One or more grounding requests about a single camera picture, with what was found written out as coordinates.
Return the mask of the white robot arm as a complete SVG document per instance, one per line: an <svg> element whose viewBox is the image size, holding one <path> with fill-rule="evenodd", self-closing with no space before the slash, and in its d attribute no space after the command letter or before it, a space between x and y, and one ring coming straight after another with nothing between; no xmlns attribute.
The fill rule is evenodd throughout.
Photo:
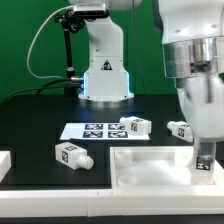
<svg viewBox="0 0 224 224"><path fill-rule="evenodd" d="M106 15L131 0L69 0L87 25L90 64L82 97L120 100L128 92L123 32ZM155 0L163 25L165 75L175 80L181 110L196 138L224 140L224 0Z"/></svg>

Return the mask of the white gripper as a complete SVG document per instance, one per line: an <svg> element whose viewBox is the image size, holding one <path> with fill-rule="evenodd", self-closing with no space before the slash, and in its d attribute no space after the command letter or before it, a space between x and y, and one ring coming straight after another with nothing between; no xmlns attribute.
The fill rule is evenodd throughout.
<svg viewBox="0 0 224 224"><path fill-rule="evenodd" d="M224 140L224 82L216 75L187 78L178 88L182 113L195 138Z"/></svg>

